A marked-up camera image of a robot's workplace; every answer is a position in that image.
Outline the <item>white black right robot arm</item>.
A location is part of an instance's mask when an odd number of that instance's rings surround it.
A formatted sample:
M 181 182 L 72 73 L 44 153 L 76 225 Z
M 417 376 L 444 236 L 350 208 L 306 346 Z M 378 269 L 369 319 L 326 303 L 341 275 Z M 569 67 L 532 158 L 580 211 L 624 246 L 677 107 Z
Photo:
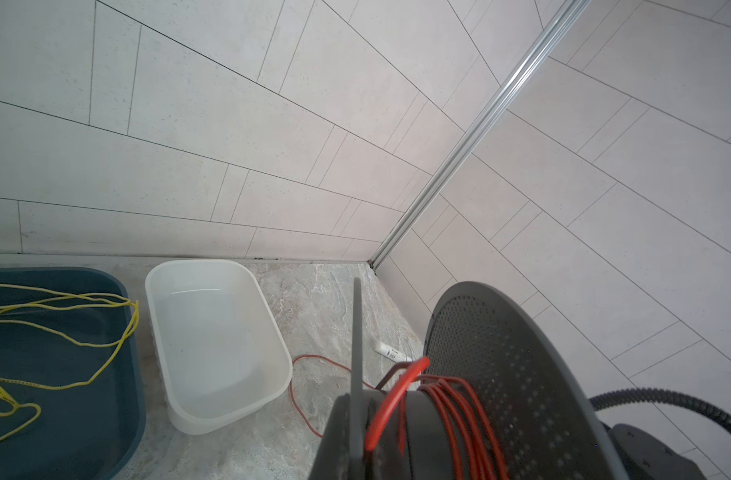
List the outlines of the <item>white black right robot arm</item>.
M 665 417 L 667 410 L 695 418 L 722 437 L 731 454 L 731 414 L 689 394 L 661 388 L 625 388 L 593 396 L 605 432 L 631 479 L 707 479 L 717 464 Z

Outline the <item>grey perforated cable spool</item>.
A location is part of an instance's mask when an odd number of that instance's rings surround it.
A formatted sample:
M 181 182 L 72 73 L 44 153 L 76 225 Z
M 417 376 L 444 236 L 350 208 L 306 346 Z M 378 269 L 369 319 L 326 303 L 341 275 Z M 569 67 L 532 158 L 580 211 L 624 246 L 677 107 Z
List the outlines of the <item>grey perforated cable spool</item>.
M 365 396 L 365 479 L 623 479 L 605 427 L 559 352 L 503 292 L 467 281 L 431 314 L 423 352 Z

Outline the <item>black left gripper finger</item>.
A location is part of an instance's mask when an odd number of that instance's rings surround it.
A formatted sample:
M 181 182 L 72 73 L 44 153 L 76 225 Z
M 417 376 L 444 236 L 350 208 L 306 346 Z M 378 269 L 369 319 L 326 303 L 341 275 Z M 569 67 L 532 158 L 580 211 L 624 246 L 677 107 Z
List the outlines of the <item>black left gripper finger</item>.
M 311 480 L 366 478 L 366 398 L 336 399 L 311 473 Z

